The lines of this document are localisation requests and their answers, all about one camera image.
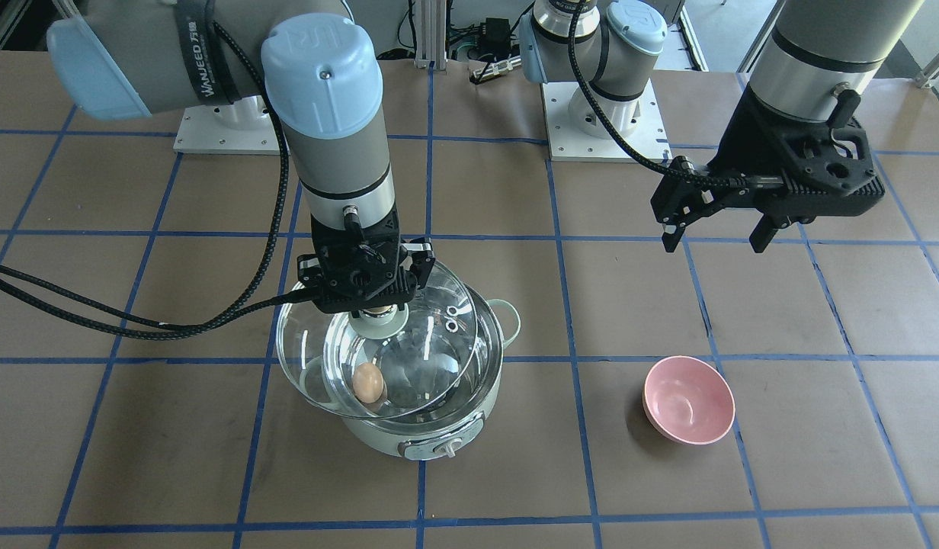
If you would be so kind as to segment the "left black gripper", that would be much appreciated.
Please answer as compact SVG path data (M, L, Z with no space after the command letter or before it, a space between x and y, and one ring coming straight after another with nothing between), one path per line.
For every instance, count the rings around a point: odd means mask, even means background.
M856 217L886 190L875 173L864 129L853 118L862 98L852 89L836 97L824 121L796 120L756 97L741 96L710 160L710 176L686 156L669 163L650 199L662 225L662 246L675 252L686 226L727 207L751 205L763 213L748 242L763 253L780 230L809 217ZM782 188L754 190L739 177L778 177Z

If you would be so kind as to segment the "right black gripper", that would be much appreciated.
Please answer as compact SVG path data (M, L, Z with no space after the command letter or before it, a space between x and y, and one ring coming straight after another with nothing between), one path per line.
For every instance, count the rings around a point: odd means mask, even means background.
M347 226L334 229L310 217L313 253L296 257L296 291L311 294L310 301L328 315L412 301L434 270L431 239L406 241L404 253L397 212L368 228L357 214L344 214L343 220Z

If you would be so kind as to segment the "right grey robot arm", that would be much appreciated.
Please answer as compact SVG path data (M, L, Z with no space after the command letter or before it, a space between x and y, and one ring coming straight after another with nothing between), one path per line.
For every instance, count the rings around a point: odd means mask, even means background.
M53 22L62 86L98 120L260 96L279 121L310 212L324 313L405 310L383 74L341 1L91 1Z

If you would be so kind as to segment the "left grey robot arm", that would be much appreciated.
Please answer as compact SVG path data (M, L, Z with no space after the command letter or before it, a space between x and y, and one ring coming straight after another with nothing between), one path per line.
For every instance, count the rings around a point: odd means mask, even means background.
M529 80L574 84L574 128L618 147L662 180L651 197L662 245L725 209L759 212L762 252L780 230L857 217L886 190L856 112L919 1L678 1L694 69L744 74L738 104L707 165L647 159L633 145L636 109L667 42L644 1L537 1L519 24Z

